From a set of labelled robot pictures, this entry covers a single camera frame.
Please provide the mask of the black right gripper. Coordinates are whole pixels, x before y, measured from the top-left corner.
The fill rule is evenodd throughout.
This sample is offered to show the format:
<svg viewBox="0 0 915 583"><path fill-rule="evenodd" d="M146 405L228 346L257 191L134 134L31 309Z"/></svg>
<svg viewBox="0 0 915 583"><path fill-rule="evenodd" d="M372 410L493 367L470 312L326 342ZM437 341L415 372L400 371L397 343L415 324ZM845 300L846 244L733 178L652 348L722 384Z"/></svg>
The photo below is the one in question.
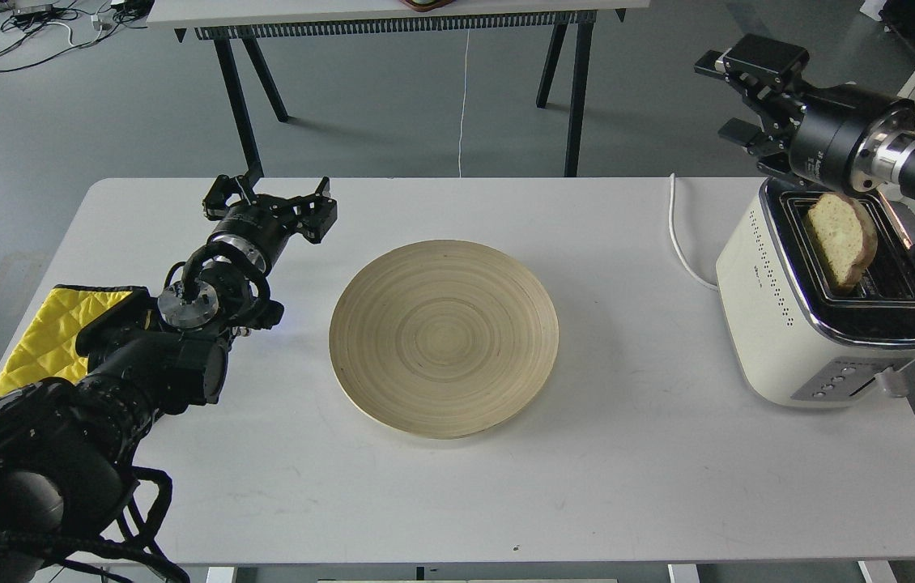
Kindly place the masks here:
<svg viewBox="0 0 915 583"><path fill-rule="evenodd" d="M842 194L893 184L915 197L913 101L857 85L809 90L802 71L810 59L801 45L752 33L701 56L695 73L727 82L762 121L802 118L791 142L738 118L719 137L753 156L768 177L801 177Z"/></svg>

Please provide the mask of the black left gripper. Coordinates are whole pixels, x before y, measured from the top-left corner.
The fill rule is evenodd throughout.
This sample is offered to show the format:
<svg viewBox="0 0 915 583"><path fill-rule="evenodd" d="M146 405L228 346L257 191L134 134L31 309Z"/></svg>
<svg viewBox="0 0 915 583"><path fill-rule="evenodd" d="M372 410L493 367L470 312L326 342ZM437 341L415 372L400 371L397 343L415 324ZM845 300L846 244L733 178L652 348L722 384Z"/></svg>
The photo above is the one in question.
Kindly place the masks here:
<svg viewBox="0 0 915 583"><path fill-rule="evenodd" d="M235 195L240 202L229 206L228 200ZM331 196L330 177L322 177L312 194L285 202L272 196L257 197L246 174L220 174L203 197L202 211L206 220L219 220L210 243L235 246L251 261L277 261L292 235L320 244L338 220L338 202Z"/></svg>

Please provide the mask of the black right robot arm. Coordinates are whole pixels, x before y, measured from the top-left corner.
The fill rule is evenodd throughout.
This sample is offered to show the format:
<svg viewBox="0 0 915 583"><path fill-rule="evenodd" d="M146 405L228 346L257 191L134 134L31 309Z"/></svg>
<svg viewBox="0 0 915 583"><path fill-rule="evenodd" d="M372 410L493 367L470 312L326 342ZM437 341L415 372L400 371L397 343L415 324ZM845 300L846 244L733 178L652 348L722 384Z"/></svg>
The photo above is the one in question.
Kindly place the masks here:
<svg viewBox="0 0 915 583"><path fill-rule="evenodd" d="M695 72L727 83L759 118L730 119L721 138L784 184L851 196L894 185L915 202L913 100L851 83L815 86L804 78L809 60L801 45L756 34L700 57ZM909 254L915 263L915 243Z"/></svg>

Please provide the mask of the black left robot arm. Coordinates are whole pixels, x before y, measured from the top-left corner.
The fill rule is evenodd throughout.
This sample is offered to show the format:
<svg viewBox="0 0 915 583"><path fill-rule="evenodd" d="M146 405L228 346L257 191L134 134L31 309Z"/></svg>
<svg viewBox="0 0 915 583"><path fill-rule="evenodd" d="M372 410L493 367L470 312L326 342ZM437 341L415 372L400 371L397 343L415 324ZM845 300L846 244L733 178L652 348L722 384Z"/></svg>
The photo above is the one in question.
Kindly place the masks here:
<svg viewBox="0 0 915 583"><path fill-rule="evenodd" d="M77 553L189 580L156 542L172 480L136 466L137 447L160 417L219 401L236 337L281 321L268 277L287 241L318 244L338 218L328 177L292 198L257 194L258 178L217 177L203 199L216 228L161 294L132 288L83 328L80 380L47 376L0 397L0 582L51 565L102 575Z"/></svg>

